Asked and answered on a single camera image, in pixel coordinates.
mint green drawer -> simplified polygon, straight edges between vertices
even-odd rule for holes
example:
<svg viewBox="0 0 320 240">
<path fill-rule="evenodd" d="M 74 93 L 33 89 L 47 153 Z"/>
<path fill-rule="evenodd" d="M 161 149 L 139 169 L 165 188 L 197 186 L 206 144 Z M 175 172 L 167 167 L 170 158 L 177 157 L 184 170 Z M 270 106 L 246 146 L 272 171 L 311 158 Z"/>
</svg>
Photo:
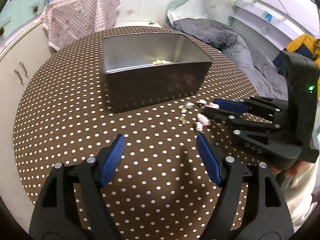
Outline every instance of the mint green drawer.
<svg viewBox="0 0 320 240">
<path fill-rule="evenodd" d="M 44 11 L 45 0 L 21 0 L 21 18 L 23 23 L 31 20 Z M 34 6 L 39 6 L 37 12 L 33 12 Z"/>
<path fill-rule="evenodd" d="M 23 24 L 20 5 L 20 0 L 12 0 L 4 6 L 0 13 L 0 27 L 4 28 L 0 42 Z"/>
</svg>

gray comforter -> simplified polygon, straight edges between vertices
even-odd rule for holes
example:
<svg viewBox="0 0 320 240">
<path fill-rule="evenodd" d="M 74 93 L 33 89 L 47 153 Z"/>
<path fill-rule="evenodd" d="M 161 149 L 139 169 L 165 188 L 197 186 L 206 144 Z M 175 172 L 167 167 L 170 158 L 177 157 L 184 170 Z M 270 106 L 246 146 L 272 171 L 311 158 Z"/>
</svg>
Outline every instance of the gray comforter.
<svg viewBox="0 0 320 240">
<path fill-rule="evenodd" d="M 276 66 L 232 27 L 206 19 L 181 19 L 174 28 L 220 49 L 251 81 L 260 96 L 288 99 L 285 78 Z"/>
</svg>

box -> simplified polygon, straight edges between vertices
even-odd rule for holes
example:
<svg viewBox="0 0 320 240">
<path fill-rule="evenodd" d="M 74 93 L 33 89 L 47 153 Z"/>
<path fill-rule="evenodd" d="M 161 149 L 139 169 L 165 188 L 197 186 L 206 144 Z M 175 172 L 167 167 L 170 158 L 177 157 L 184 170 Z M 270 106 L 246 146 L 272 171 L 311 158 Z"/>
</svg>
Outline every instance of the box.
<svg viewBox="0 0 320 240">
<path fill-rule="evenodd" d="M 156 60 L 173 63 L 152 65 Z M 196 94 L 211 64 L 211 57 L 179 33 L 103 40 L 103 72 L 114 113 Z"/>
</svg>

blue gripper pad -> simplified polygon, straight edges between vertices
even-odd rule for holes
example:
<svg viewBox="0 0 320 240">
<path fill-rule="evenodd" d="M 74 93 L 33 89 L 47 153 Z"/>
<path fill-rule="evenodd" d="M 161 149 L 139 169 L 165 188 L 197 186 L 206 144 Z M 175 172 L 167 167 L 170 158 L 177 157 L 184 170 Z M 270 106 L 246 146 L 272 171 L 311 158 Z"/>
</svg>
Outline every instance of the blue gripper pad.
<svg viewBox="0 0 320 240">
<path fill-rule="evenodd" d="M 116 172 L 116 168 L 124 153 L 125 141 L 122 134 L 118 134 L 110 146 L 110 153 L 101 167 L 100 184 L 104 187 L 109 183 Z"/>
<path fill-rule="evenodd" d="M 196 147 L 207 170 L 210 180 L 214 182 L 218 187 L 221 187 L 222 178 L 220 165 L 209 148 L 208 140 L 201 133 L 199 133 L 197 136 Z"/>
<path fill-rule="evenodd" d="M 219 105 L 219 109 L 233 112 L 236 114 L 243 114 L 249 111 L 249 107 L 244 105 L 241 102 L 233 102 L 223 99 L 215 99 L 213 101 L 214 104 Z"/>
</svg>

brown tablecloth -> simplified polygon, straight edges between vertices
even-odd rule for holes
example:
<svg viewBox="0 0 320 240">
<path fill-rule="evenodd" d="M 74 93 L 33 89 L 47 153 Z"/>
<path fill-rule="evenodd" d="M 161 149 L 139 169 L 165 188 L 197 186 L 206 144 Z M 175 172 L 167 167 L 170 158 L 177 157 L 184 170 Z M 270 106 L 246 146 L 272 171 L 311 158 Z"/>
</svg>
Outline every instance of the brown tablecloth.
<svg viewBox="0 0 320 240">
<path fill-rule="evenodd" d="M 256 94 L 244 74 L 219 51 L 189 37 L 214 60 L 197 95 L 121 114 L 113 114 L 102 73 L 102 40 L 128 33 L 172 32 L 153 27 L 121 27 L 81 38 L 54 54 L 27 86 L 13 131 L 17 169 L 29 198 L 36 203 L 54 163 L 81 163 L 109 146 L 117 133 L 126 139 L 124 156 L 110 185 L 102 189 L 106 205 L 124 239 L 197 239 L 219 197 L 196 150 L 193 123 L 201 110 L 178 106 L 199 99 L 238 100 Z M 257 161 L 231 145 L 226 127 L 213 123 L 206 137 L 226 155 Z M 89 227 L 75 185 L 79 214 Z M 239 227 L 246 185 L 233 228 Z"/>
</svg>

